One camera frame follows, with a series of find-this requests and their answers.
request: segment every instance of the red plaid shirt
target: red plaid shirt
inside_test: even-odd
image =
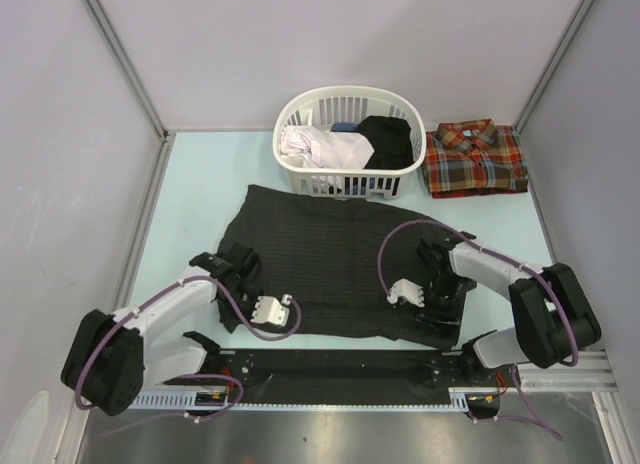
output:
[[[427,132],[425,182],[434,198],[526,192],[517,134],[491,119],[440,124]]]

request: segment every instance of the laundry basket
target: laundry basket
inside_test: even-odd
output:
[[[287,163],[280,154],[285,126],[312,125],[328,131],[334,122],[359,124],[367,116],[400,117],[409,123],[414,159],[411,166],[397,171],[303,168]],[[300,94],[280,113],[273,133],[273,154],[286,169],[296,194],[340,198],[382,194],[385,199],[394,199],[404,192],[411,174],[424,160],[425,139],[420,114],[397,94],[363,86],[322,87]],[[341,184],[340,190],[332,185],[337,181]]]

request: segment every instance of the light blue table surface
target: light blue table surface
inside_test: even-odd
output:
[[[179,133],[162,183],[131,303],[140,303],[175,281],[188,261],[215,251],[244,201],[249,184],[289,191],[287,175],[272,154],[270,132]],[[418,211],[469,231],[485,244],[520,260],[551,263],[530,194],[432,199],[416,173],[406,193],[387,204]],[[513,325],[509,303],[483,286],[469,293],[459,345]],[[195,329],[225,347],[307,349],[422,349],[384,338],[347,339],[296,335],[267,343],[239,326],[229,334],[217,305],[203,306],[166,333],[163,341]]]

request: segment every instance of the blue cloth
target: blue cloth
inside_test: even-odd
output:
[[[358,125],[353,122],[334,122],[331,132],[356,132]]]
[[[385,186],[385,189],[387,191],[391,190],[391,182],[393,181],[387,182],[387,185]],[[376,188],[376,178],[371,177],[369,178],[369,189],[375,189],[375,188]],[[378,185],[378,189],[382,189],[382,183]],[[354,184],[353,189],[351,190],[352,196],[357,196],[358,194],[364,196],[366,193],[367,193],[367,190],[364,187],[361,187],[360,189],[358,189],[358,184]]]

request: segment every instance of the black cloth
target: black cloth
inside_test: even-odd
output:
[[[225,252],[234,242],[256,250],[262,259],[256,285],[265,295],[291,294],[296,299],[302,308],[298,333],[383,336],[448,350],[456,344],[459,329],[442,335],[415,320],[414,306],[393,308],[377,276],[376,257],[384,237],[398,224],[420,217],[364,199],[320,199],[252,185],[218,250]],[[421,238],[443,235],[449,237],[440,228],[414,226],[394,236],[383,259],[387,286],[401,278],[426,284],[416,249]],[[223,309],[220,315],[229,331],[239,324]],[[285,331],[294,322],[292,315]]]
[[[397,170],[413,164],[411,127],[404,119],[369,116],[358,124],[357,132],[373,147],[373,155],[365,169]]]

